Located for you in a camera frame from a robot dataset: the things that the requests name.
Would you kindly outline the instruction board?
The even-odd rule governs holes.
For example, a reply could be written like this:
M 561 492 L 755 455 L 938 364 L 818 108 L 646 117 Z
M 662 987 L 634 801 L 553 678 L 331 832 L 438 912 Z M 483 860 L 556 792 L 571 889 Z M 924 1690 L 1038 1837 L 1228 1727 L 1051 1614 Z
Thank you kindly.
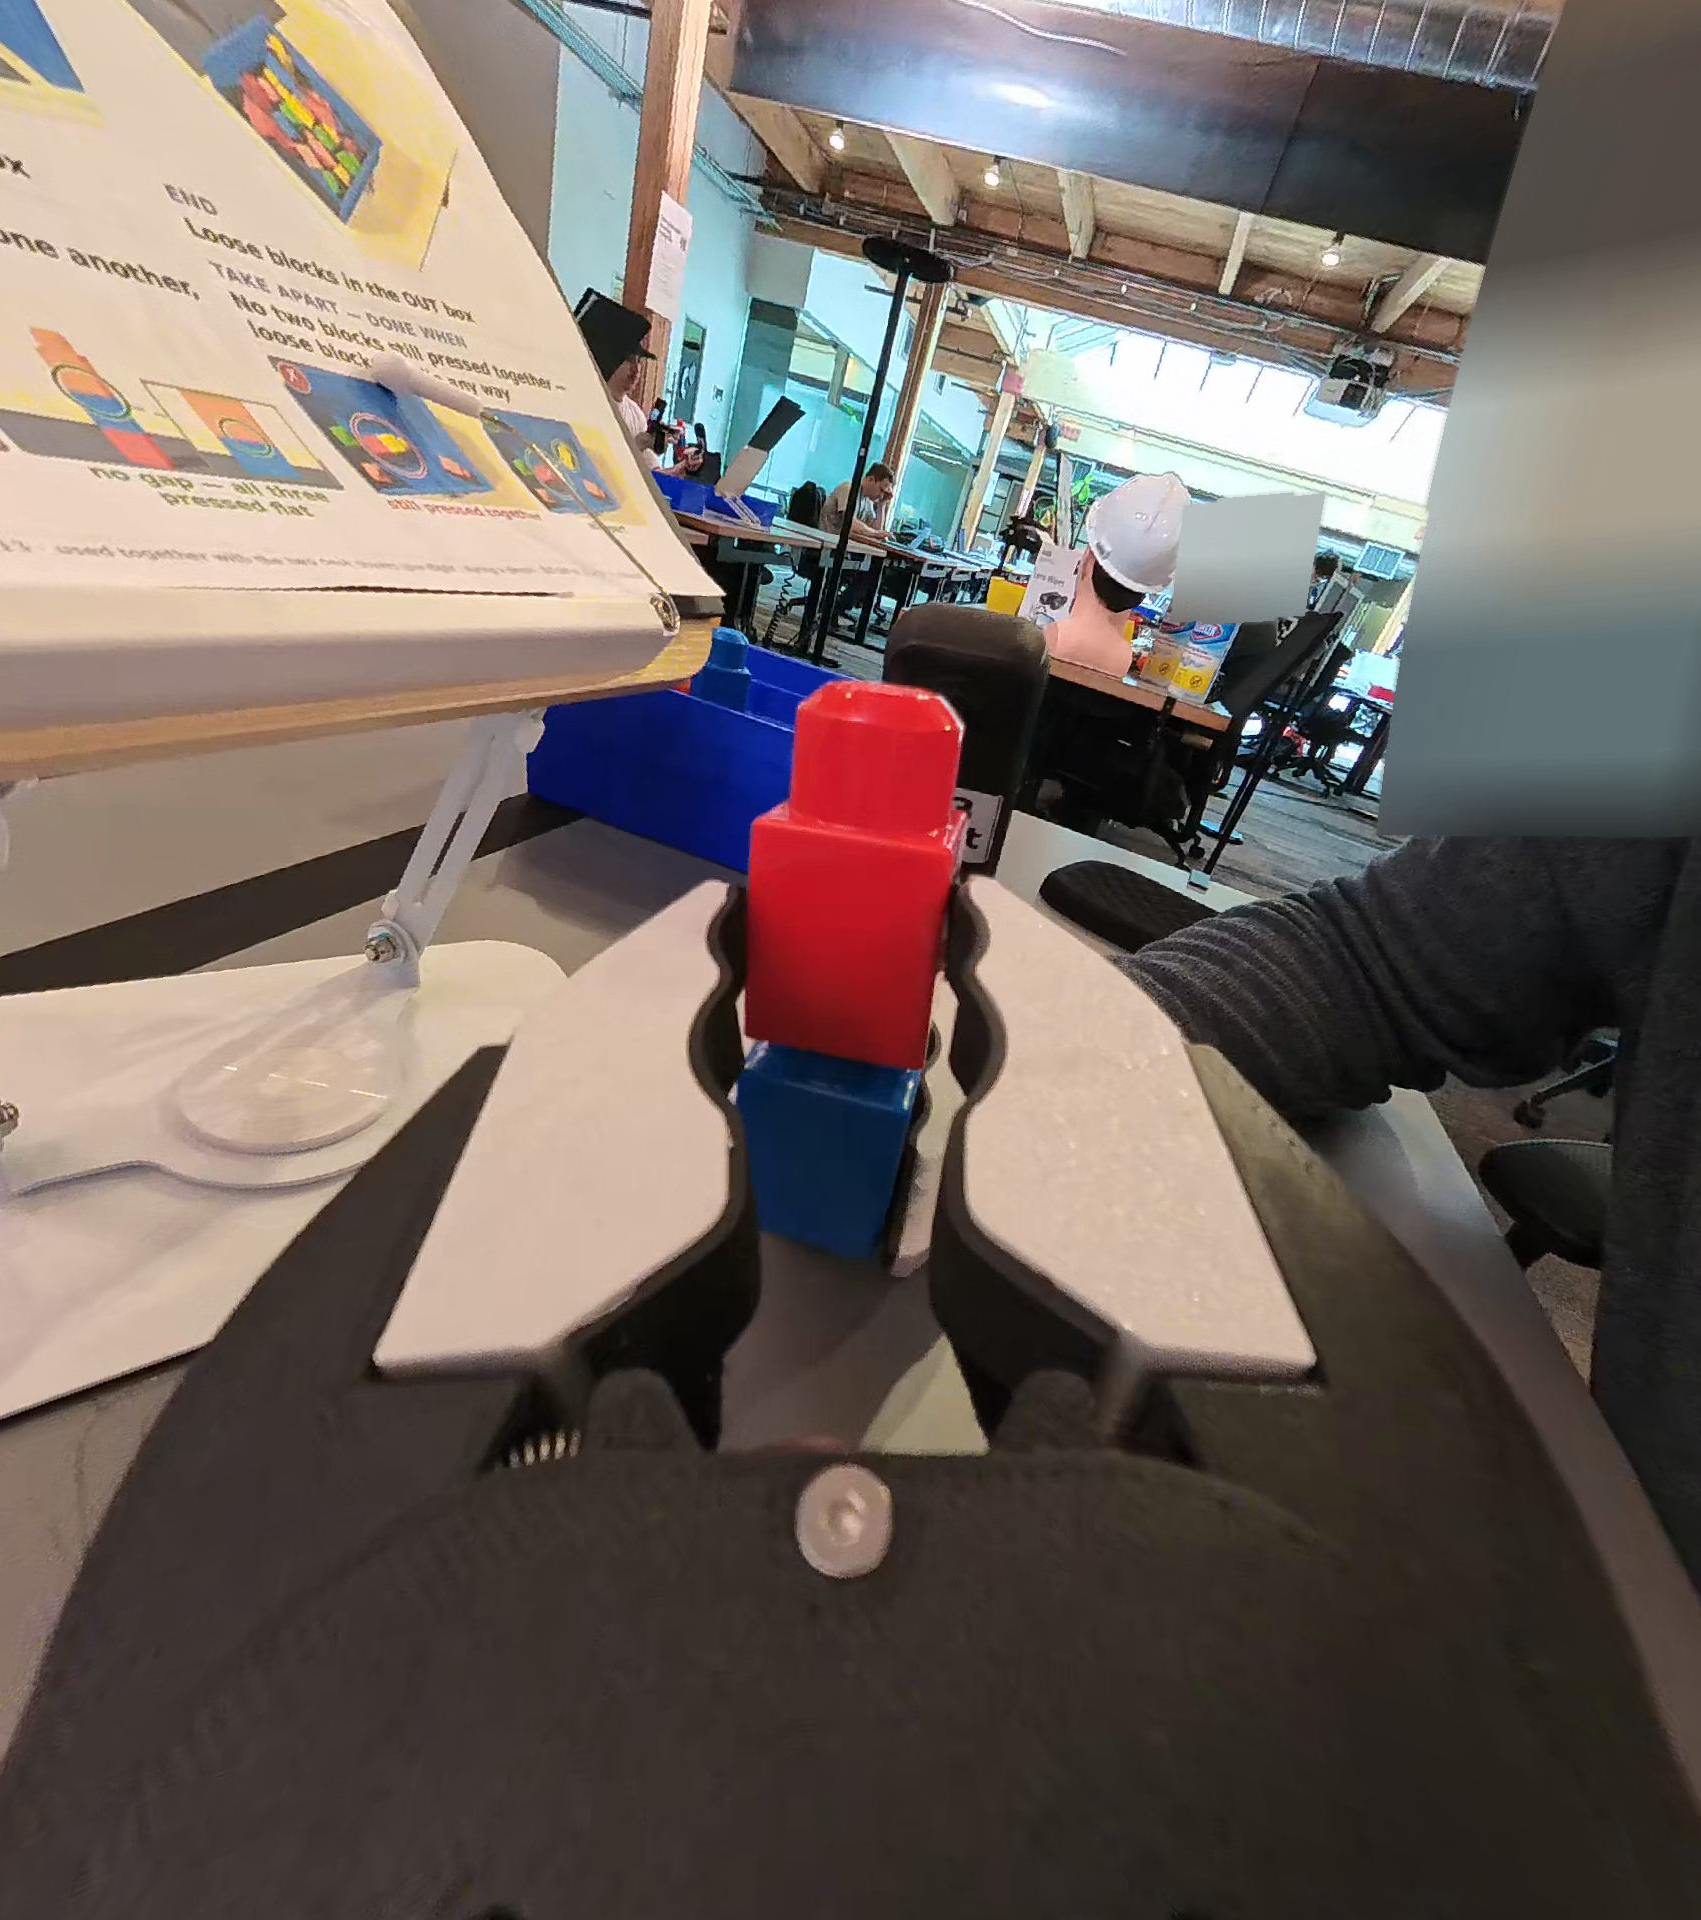
M 405 12 L 0 4 L 0 786 L 679 684 L 718 614 Z

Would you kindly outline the blue toy building block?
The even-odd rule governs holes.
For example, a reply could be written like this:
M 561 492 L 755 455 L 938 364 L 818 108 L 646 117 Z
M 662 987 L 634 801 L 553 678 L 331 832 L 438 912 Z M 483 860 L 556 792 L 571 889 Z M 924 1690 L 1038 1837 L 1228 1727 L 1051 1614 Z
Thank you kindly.
M 758 1042 L 734 1088 L 758 1225 L 768 1237 L 890 1265 L 927 1117 L 919 1070 Z

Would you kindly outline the grey desk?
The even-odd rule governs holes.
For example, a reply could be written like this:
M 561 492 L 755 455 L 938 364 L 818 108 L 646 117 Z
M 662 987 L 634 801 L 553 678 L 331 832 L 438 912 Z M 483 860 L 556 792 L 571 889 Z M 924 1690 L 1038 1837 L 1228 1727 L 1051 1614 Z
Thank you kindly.
M 1524 1285 L 1188 1046 L 1315 1370 L 940 1454 L 382 1375 L 477 1051 L 114 1473 L 0 1437 L 0 1916 L 1701 1916 L 1701 1601 Z

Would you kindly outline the blue plastic bin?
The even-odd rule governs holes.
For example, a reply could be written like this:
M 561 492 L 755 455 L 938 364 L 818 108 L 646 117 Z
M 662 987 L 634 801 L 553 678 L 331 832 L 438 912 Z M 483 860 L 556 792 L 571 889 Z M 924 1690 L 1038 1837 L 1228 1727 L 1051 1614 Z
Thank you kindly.
M 755 822 L 788 799 L 798 708 L 837 670 L 718 628 L 686 684 L 549 708 L 534 798 L 744 872 Z

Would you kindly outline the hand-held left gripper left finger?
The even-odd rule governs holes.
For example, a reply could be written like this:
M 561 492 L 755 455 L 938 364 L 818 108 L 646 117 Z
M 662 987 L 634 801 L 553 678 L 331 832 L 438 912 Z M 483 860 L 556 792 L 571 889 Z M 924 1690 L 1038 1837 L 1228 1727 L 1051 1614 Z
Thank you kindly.
M 730 1089 L 747 895 L 700 884 L 518 1026 L 378 1343 L 388 1377 L 513 1375 L 579 1410 L 653 1370 L 694 1434 L 763 1292 Z

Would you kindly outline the mannequin head with white helmet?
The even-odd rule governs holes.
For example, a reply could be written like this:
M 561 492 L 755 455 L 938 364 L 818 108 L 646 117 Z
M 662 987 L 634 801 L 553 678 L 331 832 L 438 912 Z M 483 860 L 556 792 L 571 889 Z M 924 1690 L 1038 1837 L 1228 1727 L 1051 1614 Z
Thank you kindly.
M 1183 481 L 1162 473 L 1127 479 L 1091 507 L 1071 608 L 1044 630 L 1053 664 L 1132 672 L 1129 617 L 1174 587 L 1189 506 Z

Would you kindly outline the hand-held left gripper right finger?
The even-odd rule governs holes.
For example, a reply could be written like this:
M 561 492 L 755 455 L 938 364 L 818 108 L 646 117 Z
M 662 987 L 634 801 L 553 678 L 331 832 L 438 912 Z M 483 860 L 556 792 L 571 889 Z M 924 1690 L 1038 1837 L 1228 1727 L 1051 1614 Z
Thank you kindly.
M 985 1434 L 1035 1373 L 1123 1434 L 1153 1385 L 1292 1388 L 1317 1350 L 1171 1016 L 1000 881 L 952 901 L 961 1103 L 927 1295 Z

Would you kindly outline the red toy building block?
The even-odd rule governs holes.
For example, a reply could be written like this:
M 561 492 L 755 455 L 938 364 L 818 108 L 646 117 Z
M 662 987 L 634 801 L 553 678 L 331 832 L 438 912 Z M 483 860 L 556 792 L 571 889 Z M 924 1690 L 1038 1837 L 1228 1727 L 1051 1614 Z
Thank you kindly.
M 753 826 L 747 1036 L 922 1070 L 962 823 L 935 693 L 837 680 L 794 712 L 788 799 Z

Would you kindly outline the black ribbed wrist rest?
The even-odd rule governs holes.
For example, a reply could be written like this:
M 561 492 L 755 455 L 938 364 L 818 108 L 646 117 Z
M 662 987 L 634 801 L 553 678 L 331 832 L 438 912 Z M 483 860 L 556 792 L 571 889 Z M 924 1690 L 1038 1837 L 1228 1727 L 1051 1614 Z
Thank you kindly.
M 1038 901 L 1064 923 L 1125 954 L 1216 917 L 1201 893 L 1174 889 L 1109 860 L 1077 860 L 1054 867 L 1043 878 Z

